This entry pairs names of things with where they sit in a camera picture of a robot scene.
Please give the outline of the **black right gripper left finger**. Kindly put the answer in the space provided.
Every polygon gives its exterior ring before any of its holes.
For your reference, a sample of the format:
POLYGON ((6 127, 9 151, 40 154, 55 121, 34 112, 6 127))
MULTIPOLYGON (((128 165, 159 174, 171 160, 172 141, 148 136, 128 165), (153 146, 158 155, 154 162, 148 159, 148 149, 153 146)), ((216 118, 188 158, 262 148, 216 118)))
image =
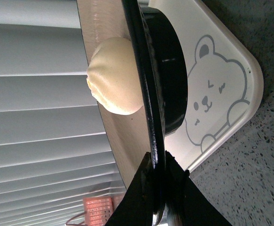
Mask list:
POLYGON ((154 210, 153 166, 151 155, 145 153, 121 203, 111 215, 107 226, 156 226, 162 209, 154 210))

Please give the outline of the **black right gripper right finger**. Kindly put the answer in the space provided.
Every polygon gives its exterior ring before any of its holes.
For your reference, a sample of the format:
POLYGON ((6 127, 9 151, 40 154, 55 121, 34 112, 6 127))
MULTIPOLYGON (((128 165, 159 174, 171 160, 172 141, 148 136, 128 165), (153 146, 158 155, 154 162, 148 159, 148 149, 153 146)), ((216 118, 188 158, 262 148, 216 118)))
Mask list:
POLYGON ((160 221, 169 226, 230 226, 231 223, 205 198, 175 158, 163 151, 160 221))

